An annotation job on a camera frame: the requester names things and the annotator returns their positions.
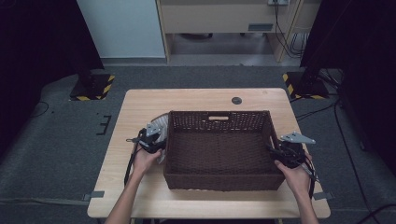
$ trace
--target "power strip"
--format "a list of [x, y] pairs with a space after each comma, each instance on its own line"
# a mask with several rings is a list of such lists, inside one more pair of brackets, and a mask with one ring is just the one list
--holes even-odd
[[278, 6], [288, 6], [289, 3], [290, 0], [268, 0], [268, 6], [274, 6], [275, 4]]

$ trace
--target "dark curtain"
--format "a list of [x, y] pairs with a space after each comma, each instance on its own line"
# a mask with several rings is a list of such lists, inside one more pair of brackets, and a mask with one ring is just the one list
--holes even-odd
[[396, 175], [395, 36], [394, 0], [322, 0], [301, 66], [343, 69], [337, 91], [361, 147]]
[[45, 85], [98, 68], [103, 65], [76, 0], [0, 0], [0, 157]]

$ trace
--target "white wall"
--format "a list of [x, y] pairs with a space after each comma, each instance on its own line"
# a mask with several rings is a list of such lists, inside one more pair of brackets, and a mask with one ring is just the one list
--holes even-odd
[[155, 0], [78, 0], [101, 58], [165, 58]]

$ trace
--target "brown woven basket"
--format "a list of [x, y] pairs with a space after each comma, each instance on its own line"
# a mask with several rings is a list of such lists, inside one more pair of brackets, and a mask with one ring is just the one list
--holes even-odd
[[269, 111], [171, 111], [163, 175], [169, 189], [276, 190], [274, 142]]

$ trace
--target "hand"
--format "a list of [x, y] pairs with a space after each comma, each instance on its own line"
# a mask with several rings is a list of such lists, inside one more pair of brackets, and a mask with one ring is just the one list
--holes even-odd
[[150, 154], [141, 146], [137, 147], [137, 154], [134, 158], [134, 170], [133, 173], [145, 174], [146, 171], [151, 167], [157, 158], [161, 156], [162, 150], [158, 150], [156, 153]]
[[[312, 161], [312, 156], [305, 152], [306, 157]], [[309, 191], [310, 177], [306, 170], [300, 165], [290, 169], [280, 161], [275, 161], [276, 167], [283, 172], [286, 182], [294, 195], [306, 194]]]

